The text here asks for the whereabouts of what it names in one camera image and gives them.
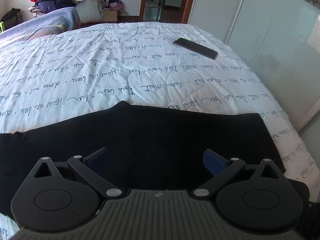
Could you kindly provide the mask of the black pants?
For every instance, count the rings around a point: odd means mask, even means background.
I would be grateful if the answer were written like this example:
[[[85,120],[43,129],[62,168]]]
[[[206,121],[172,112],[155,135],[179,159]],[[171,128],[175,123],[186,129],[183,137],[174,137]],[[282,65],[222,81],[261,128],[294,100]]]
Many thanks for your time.
[[[33,129],[1,134],[1,213],[42,157],[63,162],[106,148],[100,176],[122,189],[192,191],[210,180],[203,164],[210,149],[258,165],[271,159],[286,173],[280,154],[257,113],[219,115],[120,102]]]

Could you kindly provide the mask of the white script-print quilt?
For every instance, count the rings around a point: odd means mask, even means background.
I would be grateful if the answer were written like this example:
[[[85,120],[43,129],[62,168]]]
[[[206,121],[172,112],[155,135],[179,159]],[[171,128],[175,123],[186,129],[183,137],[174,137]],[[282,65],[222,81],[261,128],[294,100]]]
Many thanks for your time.
[[[218,52],[215,60],[173,44]],[[99,24],[1,40],[1,134],[24,133],[120,102],[261,116],[287,172],[245,165],[208,198],[122,189],[106,198],[67,164],[40,158],[1,213],[1,239],[319,239],[319,168],[255,72],[220,40],[186,24]]]

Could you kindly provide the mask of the black smartphone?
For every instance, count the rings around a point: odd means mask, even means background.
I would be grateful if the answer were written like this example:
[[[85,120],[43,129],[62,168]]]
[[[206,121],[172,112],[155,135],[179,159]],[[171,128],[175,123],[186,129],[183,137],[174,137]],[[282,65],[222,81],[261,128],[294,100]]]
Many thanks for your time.
[[[173,44],[183,47],[185,49],[191,50],[195,53],[206,56],[213,60],[215,60],[218,56],[217,51],[210,49],[208,47],[205,47],[203,45],[200,45],[198,43],[195,43],[193,41],[186,40],[185,38],[179,38],[176,41],[174,41]]]

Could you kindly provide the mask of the blue knitted blanket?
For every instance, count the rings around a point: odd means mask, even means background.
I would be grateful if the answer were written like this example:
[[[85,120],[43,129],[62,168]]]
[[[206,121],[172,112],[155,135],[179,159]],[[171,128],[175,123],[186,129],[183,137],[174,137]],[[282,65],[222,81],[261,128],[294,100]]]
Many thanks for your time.
[[[60,34],[80,27],[75,7],[66,7],[25,21],[1,33],[1,40],[31,40],[32,38]]]

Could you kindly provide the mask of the frosted glass wardrobe door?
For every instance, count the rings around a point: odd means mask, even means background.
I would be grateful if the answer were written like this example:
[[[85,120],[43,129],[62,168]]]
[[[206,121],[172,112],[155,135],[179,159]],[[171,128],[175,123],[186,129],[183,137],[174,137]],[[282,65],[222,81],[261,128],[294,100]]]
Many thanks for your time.
[[[319,4],[194,0],[189,22],[230,46],[297,130],[319,121]]]

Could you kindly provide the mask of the grey bundle bag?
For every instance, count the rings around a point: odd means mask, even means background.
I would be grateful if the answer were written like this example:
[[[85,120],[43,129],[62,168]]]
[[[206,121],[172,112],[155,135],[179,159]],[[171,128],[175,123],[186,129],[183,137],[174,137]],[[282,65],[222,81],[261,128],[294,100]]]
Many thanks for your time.
[[[103,22],[104,0],[84,0],[76,5],[81,24]]]

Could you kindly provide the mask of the purple cloth bag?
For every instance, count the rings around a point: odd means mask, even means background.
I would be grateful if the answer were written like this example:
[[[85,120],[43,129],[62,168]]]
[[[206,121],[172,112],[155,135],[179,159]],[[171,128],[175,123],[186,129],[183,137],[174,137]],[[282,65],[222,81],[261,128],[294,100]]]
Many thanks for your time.
[[[122,1],[116,1],[109,4],[109,8],[111,11],[121,11],[124,10],[125,6]]]

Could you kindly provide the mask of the black bag by wall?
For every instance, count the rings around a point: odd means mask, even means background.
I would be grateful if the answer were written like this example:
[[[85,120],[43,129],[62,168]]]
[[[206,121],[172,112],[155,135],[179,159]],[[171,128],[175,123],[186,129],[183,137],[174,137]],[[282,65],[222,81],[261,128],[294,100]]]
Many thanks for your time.
[[[21,24],[23,22],[21,10],[12,8],[1,18],[1,22],[3,22],[5,30]]]

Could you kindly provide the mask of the wooden door frame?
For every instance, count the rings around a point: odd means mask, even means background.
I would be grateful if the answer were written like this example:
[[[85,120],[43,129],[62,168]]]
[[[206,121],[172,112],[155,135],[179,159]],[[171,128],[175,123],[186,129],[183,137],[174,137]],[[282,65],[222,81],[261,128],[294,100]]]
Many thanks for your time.
[[[139,20],[187,23],[193,0],[141,0]]]

